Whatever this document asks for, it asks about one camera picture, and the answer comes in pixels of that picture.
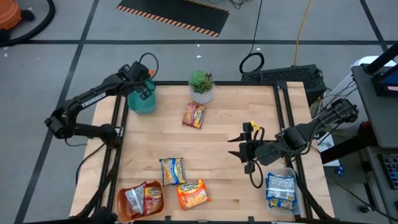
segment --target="snack bag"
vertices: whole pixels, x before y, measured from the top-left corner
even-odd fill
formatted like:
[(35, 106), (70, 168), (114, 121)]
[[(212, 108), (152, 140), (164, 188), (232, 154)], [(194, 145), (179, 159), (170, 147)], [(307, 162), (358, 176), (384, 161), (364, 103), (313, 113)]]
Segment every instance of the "snack bag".
[(269, 207), (278, 207), (278, 208), (284, 208), (288, 209), (290, 211), (293, 211), (293, 201), (291, 200), (284, 200), (281, 198), (272, 198), (269, 200)]
[(162, 166), (163, 186), (186, 183), (182, 158), (159, 159), (159, 161)]
[(268, 173), (266, 199), (281, 198), (296, 202), (294, 176), (281, 177)]
[(144, 214), (150, 215), (158, 211), (162, 205), (162, 190), (160, 187), (146, 187), (144, 194)]
[(132, 210), (132, 215), (144, 214), (144, 188), (145, 182), (140, 186), (125, 192), (127, 201)]
[(177, 187), (178, 202), (181, 209), (189, 209), (203, 202), (210, 202), (203, 180), (182, 184)]
[(205, 116), (205, 110), (206, 106), (199, 106), (194, 103), (187, 104), (182, 123), (194, 128), (200, 128), (203, 117)]

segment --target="wooden tabletop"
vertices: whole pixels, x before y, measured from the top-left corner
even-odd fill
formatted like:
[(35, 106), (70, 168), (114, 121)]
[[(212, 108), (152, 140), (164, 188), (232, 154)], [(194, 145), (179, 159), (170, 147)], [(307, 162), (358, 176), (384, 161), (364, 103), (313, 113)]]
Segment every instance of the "wooden tabletop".
[[(302, 83), (288, 83), (288, 87), (295, 124), (309, 122), (311, 117)], [(271, 214), (266, 208), (265, 187), (255, 189), (244, 173), (244, 164), (227, 153), (239, 150), (238, 142), (228, 143), (227, 140), (239, 136), (243, 122), (254, 120), (265, 128), (264, 139), (275, 139), (280, 127), (271, 86), (215, 88), (212, 101), (206, 105), (201, 129), (181, 124), (185, 106), (191, 102), (188, 86), (157, 86), (156, 94), (156, 112), (137, 115), (130, 111), (128, 114), (115, 193), (144, 181), (162, 181), (159, 159), (183, 157), (187, 181), (203, 179), (212, 202), (181, 210), (176, 186), (166, 186), (165, 210), (148, 219), (164, 220), (170, 215), (172, 220), (247, 221), (248, 216), (253, 216), (255, 221), (294, 220), (293, 216)], [(285, 125), (288, 126), (282, 92), (280, 97)], [(93, 125), (111, 122), (114, 101), (115, 97), (109, 97), (97, 104)], [(85, 156), (101, 144), (99, 139), (89, 139)], [(80, 212), (97, 190), (104, 153), (105, 150), (101, 150), (81, 168), (71, 215)], [(323, 209), (334, 216), (319, 153), (311, 150), (302, 160), (309, 191)], [(269, 166), (262, 166), (262, 171), (266, 175), (269, 170), (284, 167), (284, 160), (279, 159)], [(258, 171), (253, 176), (259, 183)], [(118, 212), (116, 203), (113, 211)]]

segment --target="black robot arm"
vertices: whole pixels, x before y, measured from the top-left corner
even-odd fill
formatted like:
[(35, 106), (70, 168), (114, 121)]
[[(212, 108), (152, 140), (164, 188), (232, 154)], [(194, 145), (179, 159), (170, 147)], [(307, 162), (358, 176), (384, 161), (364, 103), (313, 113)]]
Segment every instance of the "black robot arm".
[(107, 96), (127, 97), (133, 91), (140, 93), (144, 100), (152, 94), (145, 84), (149, 79), (149, 69), (143, 64), (134, 62), (131, 66), (124, 65), (99, 86), (64, 102), (44, 123), (56, 138), (67, 139), (74, 135), (99, 137), (107, 146), (114, 147), (119, 144), (116, 130), (110, 124), (92, 126), (76, 123), (79, 112)]
[(284, 156), (296, 156), (305, 149), (308, 152), (314, 135), (331, 126), (332, 124), (341, 124), (344, 122), (354, 122), (358, 118), (356, 105), (352, 105), (348, 100), (339, 99), (331, 104), (330, 108), (322, 111), (320, 115), (307, 124), (298, 124), (286, 128), (275, 135), (276, 141), (264, 141), (264, 128), (261, 129), (262, 138), (252, 139), (251, 132), (253, 127), (251, 123), (243, 123), (243, 133), (233, 141), (246, 141), (239, 144), (239, 152), (229, 152), (238, 156), (241, 162), (247, 162), (245, 173), (252, 173), (249, 167), (255, 158), (258, 158), (260, 164), (266, 166)]

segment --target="orange snack bag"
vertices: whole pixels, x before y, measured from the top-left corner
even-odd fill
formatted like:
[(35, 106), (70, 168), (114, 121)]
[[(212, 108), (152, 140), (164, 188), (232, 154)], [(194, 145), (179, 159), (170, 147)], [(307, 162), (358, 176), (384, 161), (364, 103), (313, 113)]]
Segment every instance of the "orange snack bag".
[(178, 202), (181, 209), (189, 209), (203, 202), (210, 202), (203, 180), (182, 184), (177, 187)]

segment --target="yellow cable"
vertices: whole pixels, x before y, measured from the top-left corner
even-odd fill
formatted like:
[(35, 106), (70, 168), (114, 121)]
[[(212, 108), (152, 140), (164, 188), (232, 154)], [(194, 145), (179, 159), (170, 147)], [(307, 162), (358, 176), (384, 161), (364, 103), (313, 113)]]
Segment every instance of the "yellow cable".
[(305, 19), (307, 18), (308, 10), (310, 9), (311, 3), (312, 3), (312, 0), (309, 0), (307, 8), (305, 9), (305, 12), (304, 12), (303, 20), (301, 21), (300, 29), (298, 30), (297, 41), (296, 41), (296, 51), (294, 53), (294, 63), (293, 63), (293, 65), (296, 65), (297, 51), (299, 49), (299, 40), (300, 40), (301, 30), (303, 29), (304, 22), (305, 22)]

